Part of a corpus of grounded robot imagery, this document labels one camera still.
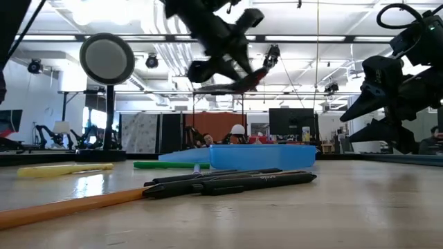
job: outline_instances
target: monitor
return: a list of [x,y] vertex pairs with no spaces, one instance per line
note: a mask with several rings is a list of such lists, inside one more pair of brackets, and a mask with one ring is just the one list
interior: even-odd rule
[[310,127],[315,131],[314,110],[312,108],[275,108],[269,109],[269,132],[272,135],[298,135],[302,139],[302,128]]

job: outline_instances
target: blue plastic bin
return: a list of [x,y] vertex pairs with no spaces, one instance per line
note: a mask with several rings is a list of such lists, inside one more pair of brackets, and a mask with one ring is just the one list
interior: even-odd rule
[[215,169],[294,170],[311,167],[316,148],[311,145],[211,145],[210,164]]
[[209,148],[188,149],[159,156],[159,161],[174,163],[209,163]]

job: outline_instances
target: ceiling light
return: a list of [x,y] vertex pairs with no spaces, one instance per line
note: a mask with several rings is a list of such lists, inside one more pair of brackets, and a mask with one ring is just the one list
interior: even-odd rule
[[355,37],[356,42],[389,42],[394,37]]
[[145,94],[145,92],[142,92],[142,91],[116,91],[116,94],[135,95],[135,94]]
[[179,41],[189,41],[192,40],[193,38],[191,38],[190,35],[176,35],[175,39]]
[[165,36],[163,35],[155,35],[155,36],[134,36],[134,35],[119,35],[121,39],[125,41],[146,41],[146,40],[155,40],[155,41],[164,41]]
[[[344,41],[344,36],[319,36],[320,42],[341,42]],[[317,36],[290,36],[290,35],[267,35],[267,41],[287,41],[287,42],[316,42]]]
[[25,35],[23,37],[24,41],[75,41],[76,38],[74,35]]

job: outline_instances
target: table surface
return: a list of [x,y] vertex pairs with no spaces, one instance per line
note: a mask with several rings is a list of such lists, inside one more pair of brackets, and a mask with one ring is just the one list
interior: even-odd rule
[[[140,187],[186,169],[17,179],[0,169],[2,209]],[[442,248],[443,168],[317,161],[310,184],[226,196],[140,200],[0,232],[0,248]]]

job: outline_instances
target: ceiling beam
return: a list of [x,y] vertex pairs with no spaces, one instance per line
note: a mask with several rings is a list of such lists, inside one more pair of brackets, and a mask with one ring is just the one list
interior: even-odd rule
[[[51,33],[26,34],[22,42],[84,42],[90,34]],[[196,39],[183,38],[183,35],[124,34],[119,35],[127,43],[197,43]],[[393,36],[388,35],[320,35],[319,44],[389,44]],[[317,35],[248,35],[249,43],[263,44],[317,44]]]

